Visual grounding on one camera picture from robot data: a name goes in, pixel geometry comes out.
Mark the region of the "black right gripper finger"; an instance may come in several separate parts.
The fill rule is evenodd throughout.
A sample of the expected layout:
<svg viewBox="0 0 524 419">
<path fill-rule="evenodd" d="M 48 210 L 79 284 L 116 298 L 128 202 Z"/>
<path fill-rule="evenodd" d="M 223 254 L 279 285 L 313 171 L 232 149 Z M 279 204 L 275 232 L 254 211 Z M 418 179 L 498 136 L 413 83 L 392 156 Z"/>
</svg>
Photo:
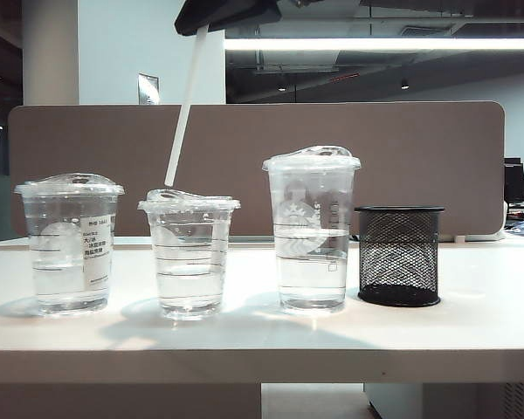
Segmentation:
<svg viewBox="0 0 524 419">
<path fill-rule="evenodd" d="M 241 25 L 276 23 L 281 17 L 276 1 L 187 0 L 176 18 L 175 28 L 182 36 L 192 36 L 206 25 L 209 31 L 220 31 Z"/>
</svg>

